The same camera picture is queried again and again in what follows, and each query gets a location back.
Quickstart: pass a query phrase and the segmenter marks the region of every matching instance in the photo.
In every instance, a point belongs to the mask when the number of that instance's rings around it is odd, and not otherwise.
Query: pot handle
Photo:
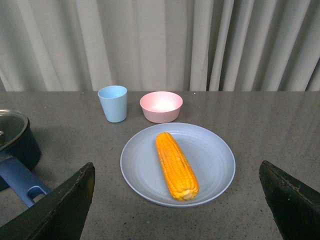
[[[35,197],[47,195],[51,190],[39,178],[29,171],[16,157],[0,162],[0,176],[13,189],[18,197],[30,208],[35,204]]]

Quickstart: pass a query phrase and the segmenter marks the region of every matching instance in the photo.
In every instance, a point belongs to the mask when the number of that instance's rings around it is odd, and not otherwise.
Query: plastic cup
[[[106,119],[119,123],[127,117],[127,92],[124,86],[106,86],[98,91],[98,97]]]

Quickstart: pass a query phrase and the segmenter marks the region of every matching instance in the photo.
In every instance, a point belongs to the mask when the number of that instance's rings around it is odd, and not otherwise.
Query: bowl
[[[154,91],[140,99],[140,106],[146,119],[152,123],[164,124],[178,117],[183,102],[183,99],[173,92]]]

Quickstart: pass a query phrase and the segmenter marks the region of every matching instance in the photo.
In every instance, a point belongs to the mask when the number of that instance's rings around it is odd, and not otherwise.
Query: corn on the cob
[[[163,175],[174,199],[191,200],[199,192],[199,183],[185,154],[168,132],[155,140]]]

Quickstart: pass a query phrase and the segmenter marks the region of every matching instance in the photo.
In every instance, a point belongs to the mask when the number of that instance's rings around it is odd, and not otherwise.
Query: curtain
[[[3,0],[0,91],[319,91],[318,0]]]

